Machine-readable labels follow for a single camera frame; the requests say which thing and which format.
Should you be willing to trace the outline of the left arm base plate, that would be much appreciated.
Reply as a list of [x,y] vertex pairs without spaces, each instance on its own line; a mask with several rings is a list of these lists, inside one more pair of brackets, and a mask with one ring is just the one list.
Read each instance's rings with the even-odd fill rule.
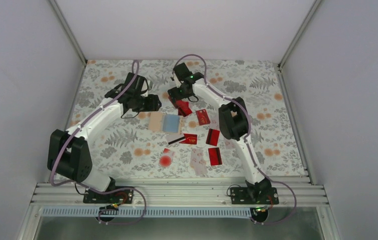
[[134,196],[134,189],[129,186],[116,186],[117,189],[110,194],[99,194],[92,190],[85,190],[83,203],[85,204],[131,204]]

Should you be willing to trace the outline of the beige leather card holder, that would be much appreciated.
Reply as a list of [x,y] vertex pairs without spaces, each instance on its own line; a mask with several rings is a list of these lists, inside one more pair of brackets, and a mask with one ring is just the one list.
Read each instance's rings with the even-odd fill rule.
[[183,124],[183,117],[162,112],[151,112],[148,129],[152,132],[164,132],[180,134]]

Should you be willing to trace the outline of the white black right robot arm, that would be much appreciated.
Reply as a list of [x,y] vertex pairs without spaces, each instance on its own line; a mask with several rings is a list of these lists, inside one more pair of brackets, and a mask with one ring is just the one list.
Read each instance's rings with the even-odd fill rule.
[[247,195],[251,202],[259,204],[273,196],[271,181],[265,176],[250,137],[251,122],[243,98],[232,98],[209,84],[199,72],[192,73],[185,63],[173,67],[171,79],[176,86],[168,90],[173,102],[199,97],[218,110],[221,134],[233,141],[242,162],[247,185]]

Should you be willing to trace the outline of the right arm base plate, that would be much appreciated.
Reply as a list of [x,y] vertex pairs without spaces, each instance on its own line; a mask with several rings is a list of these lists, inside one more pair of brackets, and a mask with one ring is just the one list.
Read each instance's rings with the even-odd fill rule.
[[229,189],[231,203],[233,205],[278,205],[279,197],[277,189],[271,187],[260,194],[250,194],[248,187],[234,186]]

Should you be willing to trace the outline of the red magnetic stripe card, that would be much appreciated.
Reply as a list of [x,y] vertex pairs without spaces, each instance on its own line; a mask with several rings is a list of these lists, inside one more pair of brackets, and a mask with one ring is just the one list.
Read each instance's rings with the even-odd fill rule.
[[219,130],[210,128],[207,134],[206,144],[216,147],[218,145],[219,136]]

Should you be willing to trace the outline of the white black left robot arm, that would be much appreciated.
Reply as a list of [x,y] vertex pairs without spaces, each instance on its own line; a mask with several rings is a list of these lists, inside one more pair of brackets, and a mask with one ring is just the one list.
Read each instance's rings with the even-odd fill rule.
[[114,179],[93,166],[90,147],[112,122],[121,119],[127,111],[135,113],[156,112],[162,106],[159,97],[149,93],[148,80],[135,73],[128,73],[124,83],[108,91],[99,105],[84,119],[67,130],[55,130],[50,136],[47,168],[54,176],[65,177],[96,192],[105,203],[116,195]]

